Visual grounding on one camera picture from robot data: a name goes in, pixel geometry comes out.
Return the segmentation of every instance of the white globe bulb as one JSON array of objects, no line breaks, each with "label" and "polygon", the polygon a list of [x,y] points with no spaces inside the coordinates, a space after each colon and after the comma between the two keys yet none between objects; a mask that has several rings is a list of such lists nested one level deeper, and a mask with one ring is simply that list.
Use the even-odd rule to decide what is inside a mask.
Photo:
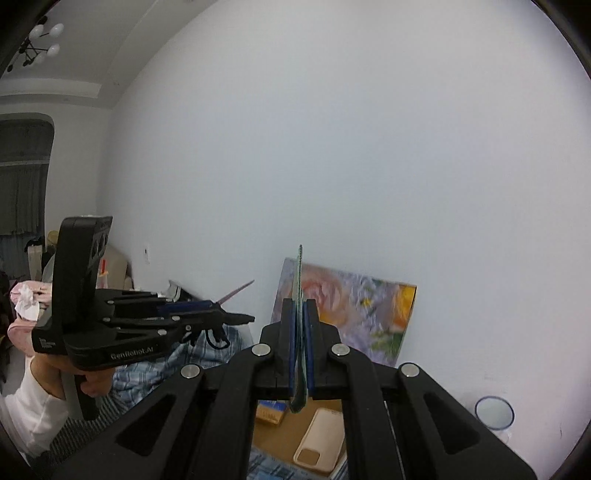
[{"label": "white globe bulb", "polygon": [[46,57],[45,52],[42,51],[39,55],[37,55],[35,57],[35,60],[33,61],[33,65],[39,65],[39,64],[43,63],[45,61],[45,57]]},{"label": "white globe bulb", "polygon": [[35,40],[36,38],[41,37],[43,33],[43,25],[35,25],[29,33],[29,40]]},{"label": "white globe bulb", "polygon": [[61,35],[61,33],[64,31],[64,24],[63,23],[58,23],[57,25],[54,25],[51,30],[49,31],[49,36],[53,37],[53,38],[57,38]]},{"label": "white globe bulb", "polygon": [[49,49],[47,50],[47,56],[48,57],[55,57],[59,52],[60,52],[60,44],[56,43],[55,45],[52,45],[51,47],[49,47]]}]

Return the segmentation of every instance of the white sleeve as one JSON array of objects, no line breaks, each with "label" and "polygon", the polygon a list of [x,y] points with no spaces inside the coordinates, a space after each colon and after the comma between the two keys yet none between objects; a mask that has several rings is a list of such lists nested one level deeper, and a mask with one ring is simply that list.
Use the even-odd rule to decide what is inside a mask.
[{"label": "white sleeve", "polygon": [[64,400],[41,388],[30,365],[31,359],[27,359],[19,389],[13,395],[0,397],[0,421],[17,449],[36,457],[49,450],[68,418],[68,409]]}]

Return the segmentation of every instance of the white tissue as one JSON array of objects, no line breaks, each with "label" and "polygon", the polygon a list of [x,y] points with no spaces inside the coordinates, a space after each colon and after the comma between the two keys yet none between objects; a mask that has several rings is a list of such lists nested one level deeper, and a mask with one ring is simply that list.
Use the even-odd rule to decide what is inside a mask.
[{"label": "white tissue", "polygon": [[39,302],[33,297],[33,291],[28,285],[21,286],[20,298],[14,309],[21,316],[22,319],[37,321],[39,317]]}]

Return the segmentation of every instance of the handle grip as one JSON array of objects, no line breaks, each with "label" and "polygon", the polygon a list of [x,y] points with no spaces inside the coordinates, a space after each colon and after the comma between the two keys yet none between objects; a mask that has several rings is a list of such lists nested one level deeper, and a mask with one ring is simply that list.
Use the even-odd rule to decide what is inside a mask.
[{"label": "handle grip", "polygon": [[85,380],[84,375],[61,373],[61,383],[66,394],[70,418],[86,421],[96,420],[99,416],[99,399],[89,397],[80,389],[80,384]]}]

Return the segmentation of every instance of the white wall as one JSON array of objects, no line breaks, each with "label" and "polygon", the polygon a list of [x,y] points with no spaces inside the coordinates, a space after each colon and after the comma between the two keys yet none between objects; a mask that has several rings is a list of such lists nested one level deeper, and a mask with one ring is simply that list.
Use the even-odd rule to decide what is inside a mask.
[{"label": "white wall", "polygon": [[43,113],[55,134],[45,198],[45,230],[59,230],[71,215],[96,213],[98,171],[110,110],[63,103],[0,105],[5,113]]},{"label": "white wall", "polygon": [[[528,0],[222,0],[113,112],[137,283],[271,314],[284,257],[418,285],[402,361],[517,412],[541,479],[591,416],[591,83]],[[149,244],[151,262],[142,250]]]}]

